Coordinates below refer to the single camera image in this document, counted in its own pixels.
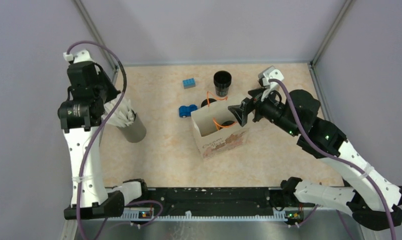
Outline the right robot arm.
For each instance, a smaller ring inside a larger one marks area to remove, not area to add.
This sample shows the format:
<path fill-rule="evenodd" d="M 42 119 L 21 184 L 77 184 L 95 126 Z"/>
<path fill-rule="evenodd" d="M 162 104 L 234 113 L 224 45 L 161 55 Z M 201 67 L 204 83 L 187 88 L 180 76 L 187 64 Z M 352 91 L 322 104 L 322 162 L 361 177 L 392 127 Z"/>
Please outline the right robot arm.
<path fill-rule="evenodd" d="M 228 110 L 241 126 L 253 114 L 254 122 L 270 123 L 297 137 L 297 145 L 338 172 L 348 185 L 323 186 L 291 177 L 281 183 L 282 200 L 288 206 L 298 202 L 318 204 L 350 215 L 362 226 L 382 231 L 402 224 L 402 186 L 390 183 L 353 147 L 347 136 L 332 122 L 318 117 L 320 102 L 303 89 L 293 90 L 281 101 L 277 91 L 263 98 L 263 89 Z"/>

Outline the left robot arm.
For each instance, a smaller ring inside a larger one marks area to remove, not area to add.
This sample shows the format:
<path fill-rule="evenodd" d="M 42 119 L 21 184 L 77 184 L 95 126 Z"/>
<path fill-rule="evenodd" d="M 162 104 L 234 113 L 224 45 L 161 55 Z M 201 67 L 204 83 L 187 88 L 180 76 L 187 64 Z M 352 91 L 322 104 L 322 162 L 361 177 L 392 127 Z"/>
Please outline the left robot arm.
<path fill-rule="evenodd" d="M 66 220 L 115 218 L 133 202 L 142 207 L 149 201 L 141 179 L 120 186 L 105 187 L 99 151 L 104 104 L 120 94 L 104 72 L 91 61 L 71 63 L 67 68 L 70 86 L 67 99 L 57 110 L 60 128 L 67 143 L 71 171 L 72 197 L 64 209 Z"/>

